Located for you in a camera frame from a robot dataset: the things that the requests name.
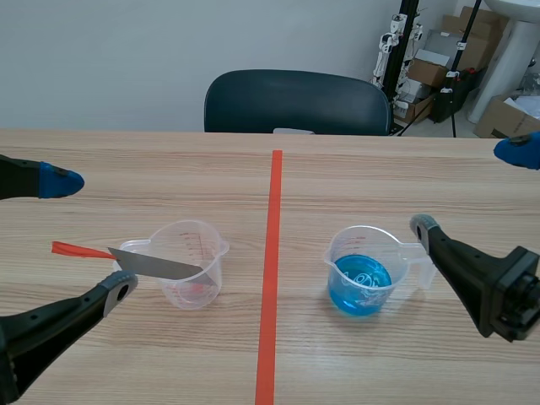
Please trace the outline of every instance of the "wooden table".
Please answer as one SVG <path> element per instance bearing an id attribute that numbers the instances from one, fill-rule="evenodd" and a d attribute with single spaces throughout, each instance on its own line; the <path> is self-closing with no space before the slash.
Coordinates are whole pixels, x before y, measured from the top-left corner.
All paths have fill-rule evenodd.
<path id="1" fill-rule="evenodd" d="M 477 332 L 439 275 L 408 277 L 378 316 L 343 316 L 321 257 L 341 228 L 373 224 L 414 241 L 431 213 L 495 255 L 540 251 L 540 175 L 499 162 L 482 139 L 142 132 L 0 132 L 1 153 L 84 175 L 60 200 L 2 204 L 0 313 L 82 294 L 111 263 L 54 256 L 51 241 L 119 246 L 179 219 L 231 244 L 224 287 L 199 311 L 151 279 L 72 346 L 21 404 L 253 404 L 271 153 L 283 149 L 275 403 L 540 403 L 540 331 L 507 343 Z"/>

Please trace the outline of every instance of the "chair backrest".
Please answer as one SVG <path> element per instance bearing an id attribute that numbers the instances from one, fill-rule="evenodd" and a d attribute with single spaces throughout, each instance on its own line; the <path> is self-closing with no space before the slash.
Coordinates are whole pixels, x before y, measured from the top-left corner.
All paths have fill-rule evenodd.
<path id="1" fill-rule="evenodd" d="M 243 70 L 226 73 L 206 97 L 206 132 L 388 135 L 392 111 L 373 84 L 324 73 Z"/>

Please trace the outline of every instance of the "measuring cup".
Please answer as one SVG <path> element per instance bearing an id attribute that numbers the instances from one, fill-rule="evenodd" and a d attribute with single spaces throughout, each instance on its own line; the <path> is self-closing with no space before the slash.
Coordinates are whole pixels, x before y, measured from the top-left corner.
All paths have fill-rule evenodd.
<path id="1" fill-rule="evenodd" d="M 172 305 L 196 310 L 218 296 L 222 285 L 221 256 L 229 251 L 229 244 L 212 225 L 188 220 L 169 224 L 150 239 L 125 242 L 120 249 L 202 267 L 199 274 L 190 278 L 158 278 L 159 286 Z M 120 270 L 116 262 L 113 267 Z"/>
<path id="2" fill-rule="evenodd" d="M 330 266 L 330 298 L 352 315 L 379 311 L 412 265 L 420 266 L 418 283 L 423 289 L 430 287 L 435 275 L 435 266 L 420 243 L 401 243 L 372 226 L 352 226 L 337 233 L 324 260 Z"/>

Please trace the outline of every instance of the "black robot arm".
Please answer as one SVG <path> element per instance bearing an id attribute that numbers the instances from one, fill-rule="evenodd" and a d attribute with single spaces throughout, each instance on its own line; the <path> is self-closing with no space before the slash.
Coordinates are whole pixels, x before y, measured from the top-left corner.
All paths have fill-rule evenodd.
<path id="1" fill-rule="evenodd" d="M 540 321 L 536 253 L 518 246 L 507 257 L 490 256 L 448 237 L 429 215 L 414 216 L 411 229 L 482 336 L 527 338 Z"/>

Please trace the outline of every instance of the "red tape line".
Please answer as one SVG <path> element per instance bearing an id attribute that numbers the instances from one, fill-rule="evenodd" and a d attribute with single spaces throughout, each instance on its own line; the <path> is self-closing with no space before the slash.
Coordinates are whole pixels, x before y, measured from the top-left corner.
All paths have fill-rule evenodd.
<path id="1" fill-rule="evenodd" d="M 267 241 L 262 276 L 261 330 L 256 368 L 255 405 L 273 405 L 276 372 L 276 320 L 278 315 L 279 219 L 283 150 L 272 153 L 268 197 Z"/>

